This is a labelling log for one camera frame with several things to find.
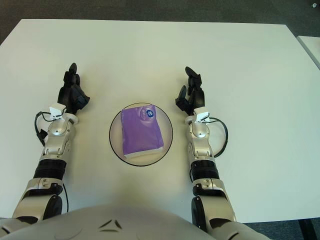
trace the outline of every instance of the black circle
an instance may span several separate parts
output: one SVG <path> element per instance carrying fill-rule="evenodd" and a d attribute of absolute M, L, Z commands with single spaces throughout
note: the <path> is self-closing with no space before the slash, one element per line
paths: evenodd
<path fill-rule="evenodd" d="M 133 104 L 130 104 L 130 105 L 124 107 L 123 109 L 126 109 L 126 108 L 128 108 L 128 107 L 130 107 L 130 106 L 132 106 L 132 105 L 135 105 L 135 104 L 149 104 L 149 105 L 154 105 L 154 104 L 151 104 L 151 103 L 148 103 L 148 102 L 136 102 L 136 103 L 133 103 Z M 155 163 L 159 162 L 161 159 L 163 159 L 164 156 L 167 155 L 167 153 L 169 152 L 169 150 L 170 150 L 170 148 L 171 148 L 172 141 L 173 141 L 173 139 L 174 139 L 174 129 L 173 129 L 173 127 L 172 127 L 171 120 L 170 120 L 170 118 L 168 117 L 168 115 L 165 113 L 165 111 L 163 111 L 163 110 L 162 110 L 160 107 L 158 107 L 157 105 L 154 105 L 154 106 L 157 107 L 158 109 L 160 109 L 160 110 L 166 115 L 166 117 L 169 119 L 170 126 L 171 126 L 171 132 L 172 132 L 172 137 L 171 137 L 170 146 L 169 146 L 168 150 L 165 152 L 165 154 L 164 154 L 161 158 L 159 158 L 157 161 L 155 161 L 155 162 L 153 162 L 153 163 L 150 163 L 150 164 L 146 164 L 146 165 L 135 165 L 135 164 L 132 164 L 132 163 L 129 163 L 129 162 L 123 160 L 121 157 L 119 157 L 119 155 L 116 153 L 116 151 L 115 151 L 114 148 L 112 147 L 111 137 L 110 137 L 110 132 L 111 132 L 112 124 L 114 123 L 116 117 L 121 113 L 121 111 L 119 111 L 119 112 L 115 115 L 115 117 L 113 118 L 113 120 L 112 120 L 112 122 L 111 122 L 111 125 L 110 125 L 110 128 L 109 128 L 109 142 L 110 142 L 110 146 L 111 146 L 112 151 L 114 152 L 114 154 L 115 154 L 121 161 L 125 162 L 126 164 L 129 164 L 129 165 L 135 166 L 135 167 L 146 167 L 146 166 L 150 166 L 150 165 L 152 165 L 152 164 L 155 164 Z"/>

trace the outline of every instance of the purple tissue pack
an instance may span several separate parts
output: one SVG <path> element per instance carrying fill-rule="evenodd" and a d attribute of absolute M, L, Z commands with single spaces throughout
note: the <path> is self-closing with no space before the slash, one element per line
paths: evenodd
<path fill-rule="evenodd" d="M 154 105 L 121 111 L 122 149 L 126 158 L 162 152 L 164 141 Z"/>

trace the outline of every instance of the white table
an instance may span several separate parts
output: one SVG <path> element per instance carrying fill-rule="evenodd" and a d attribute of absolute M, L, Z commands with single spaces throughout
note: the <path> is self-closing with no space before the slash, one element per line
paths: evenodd
<path fill-rule="evenodd" d="M 296 39 L 298 39 L 310 58 L 320 69 L 320 37 L 298 36 Z"/>
<path fill-rule="evenodd" d="M 190 66 L 210 115 L 229 129 L 216 163 L 238 221 L 320 216 L 320 71 L 285 25 L 33 19 L 0 46 L 0 216 L 34 174 L 35 114 L 57 101 L 72 62 L 91 100 L 77 113 L 64 175 L 71 210 L 117 202 L 191 220 L 186 115 L 175 106 Z M 137 102 L 159 106 L 173 126 L 168 154 L 146 167 L 119 160 L 109 143 L 114 116 Z"/>

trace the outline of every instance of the round logo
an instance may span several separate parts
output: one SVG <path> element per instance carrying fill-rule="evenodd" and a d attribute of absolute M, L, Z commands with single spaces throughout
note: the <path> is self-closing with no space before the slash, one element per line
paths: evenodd
<path fill-rule="evenodd" d="M 154 112 L 151 110 L 147 110 L 146 114 L 148 115 L 149 118 L 152 118 L 154 116 Z"/>

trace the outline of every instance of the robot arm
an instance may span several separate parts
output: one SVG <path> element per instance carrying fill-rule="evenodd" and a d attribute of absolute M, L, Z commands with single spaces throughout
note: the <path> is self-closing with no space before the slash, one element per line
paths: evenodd
<path fill-rule="evenodd" d="M 22 227 L 45 220 L 62 212 L 62 200 L 59 194 L 63 189 L 63 176 L 70 161 L 70 151 L 74 125 L 78 123 L 75 116 L 90 100 L 80 88 L 80 77 L 77 65 L 73 63 L 64 75 L 64 86 L 61 88 L 58 103 L 53 104 L 49 112 L 39 112 L 35 119 L 36 134 L 44 145 L 38 166 L 33 178 L 28 182 L 19 200 L 12 218 L 2 223 L 0 237 Z M 44 117 L 50 114 L 50 120 Z M 43 116 L 52 122 L 47 132 L 39 131 L 37 118 Z"/>
<path fill-rule="evenodd" d="M 194 198 L 191 202 L 192 223 L 219 240 L 267 240 L 268 238 L 242 223 L 236 222 L 236 216 L 231 206 L 224 182 L 219 178 L 215 157 L 219 156 L 227 145 L 226 141 L 221 151 L 213 155 L 209 144 L 211 123 L 209 112 L 205 107 L 205 95 L 201 89 L 201 76 L 191 68 L 186 67 L 188 92 L 182 87 L 176 105 L 189 116 L 185 119 L 188 140 L 188 159 L 191 165 L 190 177 Z"/>

